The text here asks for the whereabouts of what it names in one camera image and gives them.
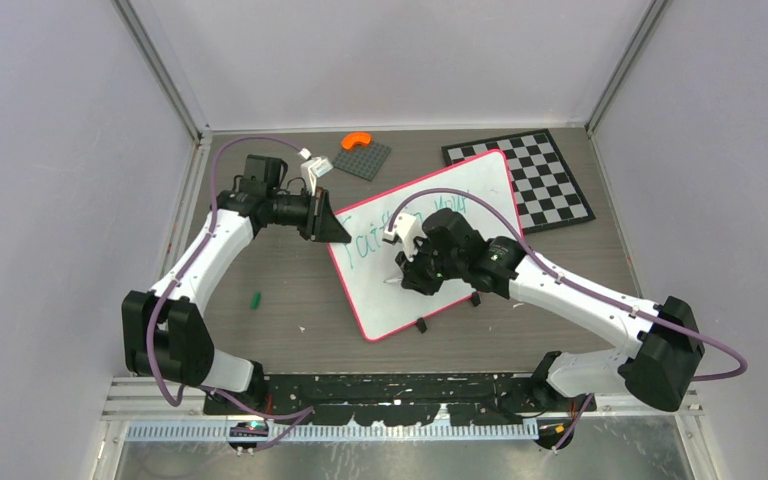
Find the green marker cap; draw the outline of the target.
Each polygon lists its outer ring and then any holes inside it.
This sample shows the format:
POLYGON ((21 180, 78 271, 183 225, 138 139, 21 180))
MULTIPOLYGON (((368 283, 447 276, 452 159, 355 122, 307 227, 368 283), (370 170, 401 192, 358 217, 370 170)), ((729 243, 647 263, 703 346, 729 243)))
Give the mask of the green marker cap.
POLYGON ((262 294, 260 292, 256 292, 250 302, 250 308, 252 310, 257 310, 261 303, 262 294))

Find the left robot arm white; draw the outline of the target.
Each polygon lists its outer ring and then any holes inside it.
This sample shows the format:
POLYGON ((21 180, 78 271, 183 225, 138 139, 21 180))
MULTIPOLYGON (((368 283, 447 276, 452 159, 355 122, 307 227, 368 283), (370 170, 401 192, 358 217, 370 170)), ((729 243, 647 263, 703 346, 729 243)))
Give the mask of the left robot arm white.
POLYGON ((267 398, 260 363, 219 350, 203 313, 233 260, 269 225, 294 227, 302 239, 346 244, 329 192, 318 180, 333 168, 325 157, 301 164, 301 190, 283 187, 288 164, 250 155, 231 189, 212 202, 199 236, 184 256, 147 291, 130 291, 122 302, 127 369, 138 376, 228 392, 240 412, 258 412, 267 398))

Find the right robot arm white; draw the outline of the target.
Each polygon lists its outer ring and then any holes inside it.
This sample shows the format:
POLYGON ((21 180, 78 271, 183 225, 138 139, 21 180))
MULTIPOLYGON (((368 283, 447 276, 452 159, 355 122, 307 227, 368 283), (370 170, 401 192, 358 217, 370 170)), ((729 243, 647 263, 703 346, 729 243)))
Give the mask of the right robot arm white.
POLYGON ((551 351, 531 375, 531 397, 556 410, 585 394, 627 393, 665 412, 679 409, 705 350, 690 306, 624 295, 559 268, 506 236, 484 238, 451 209, 425 221, 401 213, 384 239, 406 290, 432 296, 446 281, 540 307, 601 337, 608 350, 551 351))

